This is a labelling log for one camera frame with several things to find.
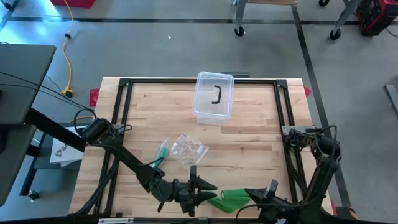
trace chair wheel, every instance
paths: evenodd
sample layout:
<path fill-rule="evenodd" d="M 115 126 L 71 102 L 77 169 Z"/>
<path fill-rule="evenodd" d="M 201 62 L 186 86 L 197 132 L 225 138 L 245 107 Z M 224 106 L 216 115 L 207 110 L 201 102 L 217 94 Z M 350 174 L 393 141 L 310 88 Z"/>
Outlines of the chair wheel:
<path fill-rule="evenodd" d="M 327 6 L 327 5 L 329 4 L 329 1 L 330 1 L 330 0 L 319 0 L 319 1 L 318 1 L 318 4 L 319 4 L 320 6 L 322 6 L 322 7 L 325 7 L 325 6 Z"/>
<path fill-rule="evenodd" d="M 12 9 L 12 6 L 9 3 L 4 3 L 4 7 L 6 9 Z"/>
<path fill-rule="evenodd" d="M 338 30 L 335 35 L 333 35 L 333 30 L 330 31 L 330 36 L 329 36 L 330 39 L 337 40 L 337 39 L 340 38 L 340 36 L 341 36 L 341 31 L 340 30 Z"/>
<path fill-rule="evenodd" d="M 241 37 L 241 36 L 243 36 L 243 34 L 244 34 L 244 29 L 242 28 L 242 26 L 239 26 L 239 32 L 236 30 L 236 28 L 235 28 L 235 34 L 238 36 L 238 37 Z"/>

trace green plastic piece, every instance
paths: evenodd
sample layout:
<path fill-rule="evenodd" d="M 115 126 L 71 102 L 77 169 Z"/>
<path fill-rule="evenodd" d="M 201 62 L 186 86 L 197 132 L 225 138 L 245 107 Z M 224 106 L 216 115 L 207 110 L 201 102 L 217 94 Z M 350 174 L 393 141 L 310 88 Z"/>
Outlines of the green plastic piece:
<path fill-rule="evenodd" d="M 169 140 L 169 138 L 167 138 L 167 139 L 162 143 L 162 145 L 160 145 L 160 149 L 159 149 L 159 151 L 157 151 L 157 154 L 156 154 L 156 157 L 155 157 L 155 160 L 157 160 L 157 159 L 159 159 L 159 158 L 161 158 L 161 157 L 163 157 L 164 159 L 163 159 L 163 160 L 159 160 L 159 161 L 157 161 L 157 162 L 151 164 L 151 166 L 152 166 L 153 168 L 157 168 L 158 166 L 160 166 L 160 164 L 166 159 L 167 155 L 169 154 L 169 149 L 168 149 L 168 142 L 167 142 L 167 140 Z"/>
<path fill-rule="evenodd" d="M 225 213 L 233 213 L 236 209 L 244 207 L 249 201 L 250 197 L 244 189 L 237 189 L 223 190 L 221 191 L 221 198 L 212 198 L 208 200 L 208 203 Z"/>

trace gray floor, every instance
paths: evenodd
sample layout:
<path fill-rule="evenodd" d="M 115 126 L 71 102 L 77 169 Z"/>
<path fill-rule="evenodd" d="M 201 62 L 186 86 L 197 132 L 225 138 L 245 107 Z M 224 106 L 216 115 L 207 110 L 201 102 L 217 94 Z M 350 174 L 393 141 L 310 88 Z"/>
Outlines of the gray floor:
<path fill-rule="evenodd" d="M 332 21 L 344 4 L 336 0 L 320 8 L 317 1 L 303 0 L 297 7 L 301 20 Z M 91 9 L 73 8 L 75 17 L 138 19 L 233 19 L 234 11 L 229 0 L 96 0 Z M 0 16 L 6 13 L 0 7 Z M 48 0 L 21 0 L 12 16 L 69 14 Z M 290 6 L 258 4 L 249 4 L 244 18 L 294 19 Z M 69 25 L 8 21 L 0 30 L 0 41 L 57 46 L 47 75 L 63 88 L 68 68 L 62 43 Z M 73 100 L 87 105 L 89 89 L 98 88 L 105 76 L 195 77 L 202 70 L 302 78 L 312 87 L 295 25 L 245 24 L 242 38 L 233 34 L 233 28 L 232 24 L 77 22 L 67 47 L 73 66 Z M 398 117 L 383 86 L 398 75 L 398 39 L 386 31 L 378 37 L 363 37 L 358 26 L 344 26 L 341 39 L 332 42 L 327 38 L 330 30 L 331 26 L 303 26 L 329 123 L 338 126 L 341 166 L 353 208 L 360 219 L 396 222 L 398 174 L 389 171 L 394 170 L 398 158 Z M 398 27 L 390 26 L 390 30 L 398 34 Z M 48 79 L 44 85 L 56 89 Z M 320 124 L 313 94 L 308 103 L 313 122 Z M 77 111 L 43 94 L 38 95 L 34 107 L 59 122 L 69 121 Z M 42 199 L 30 203 L 17 196 L 28 166 L 26 158 L 5 206 L 0 208 L 0 220 L 66 214 L 77 172 L 40 171 L 32 188 L 42 192 Z M 330 191 L 338 204 L 334 185 Z"/>

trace yellow cable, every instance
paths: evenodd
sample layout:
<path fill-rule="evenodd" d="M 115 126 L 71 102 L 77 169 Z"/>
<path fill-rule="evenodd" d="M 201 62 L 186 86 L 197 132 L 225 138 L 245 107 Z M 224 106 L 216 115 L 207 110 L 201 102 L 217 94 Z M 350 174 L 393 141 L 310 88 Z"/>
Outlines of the yellow cable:
<path fill-rule="evenodd" d="M 81 117 L 78 117 L 78 118 L 76 118 L 76 120 L 80 120 L 80 119 L 88 119 L 88 118 L 91 118 L 91 119 L 93 119 L 93 117 L 92 116 L 81 116 Z"/>
<path fill-rule="evenodd" d="M 70 7 L 69 7 L 69 4 L 68 4 L 67 0 L 63 0 L 63 1 L 67 5 L 70 17 L 72 19 L 72 23 L 70 24 L 70 28 L 69 28 L 69 31 L 67 33 L 70 36 L 70 34 L 72 33 L 72 29 L 73 29 L 73 14 L 72 14 L 72 10 L 70 10 Z M 68 84 L 66 85 L 65 89 L 63 91 L 61 91 L 61 93 L 66 95 L 68 92 L 70 92 L 70 95 L 67 95 L 67 97 L 71 98 L 72 94 L 73 94 L 72 89 L 70 89 L 70 84 L 72 82 L 72 65 L 70 64 L 69 58 L 68 58 L 68 56 L 65 53 L 65 47 L 67 46 L 67 40 L 68 39 L 69 38 L 65 36 L 65 40 L 63 41 L 63 45 L 62 45 L 62 54 L 65 57 L 65 60 L 67 61 L 68 66 L 69 66 L 69 81 L 68 81 Z"/>

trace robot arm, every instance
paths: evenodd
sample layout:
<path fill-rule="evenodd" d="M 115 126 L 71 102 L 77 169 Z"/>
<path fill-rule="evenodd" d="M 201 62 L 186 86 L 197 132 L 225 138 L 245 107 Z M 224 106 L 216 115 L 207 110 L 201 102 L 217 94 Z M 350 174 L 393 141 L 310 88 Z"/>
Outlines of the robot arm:
<path fill-rule="evenodd" d="M 340 143 L 322 134 L 322 129 L 306 129 L 304 132 L 290 129 L 284 141 L 292 147 L 309 147 L 313 154 L 317 168 L 307 187 L 304 198 L 298 204 L 292 204 L 275 196 L 277 181 L 272 180 L 267 189 L 245 189 L 250 198 L 261 209 L 259 220 L 264 224 L 278 223 L 284 220 L 285 224 L 375 224 L 362 220 L 349 220 L 328 214 L 322 209 L 322 201 L 333 174 L 338 168 L 340 160 Z"/>
<path fill-rule="evenodd" d="M 187 183 L 181 183 L 178 179 L 173 182 L 163 180 L 165 173 L 162 170 L 143 164 L 123 147 L 122 135 L 106 119 L 96 118 L 85 129 L 79 130 L 79 134 L 89 144 L 103 147 L 128 166 L 136 174 L 141 186 L 160 202 L 158 212 L 165 202 L 174 200 L 180 204 L 183 213 L 194 217 L 195 206 L 217 196 L 215 193 L 202 191 L 217 190 L 217 187 L 197 176 L 196 166 L 191 166 L 190 180 Z"/>

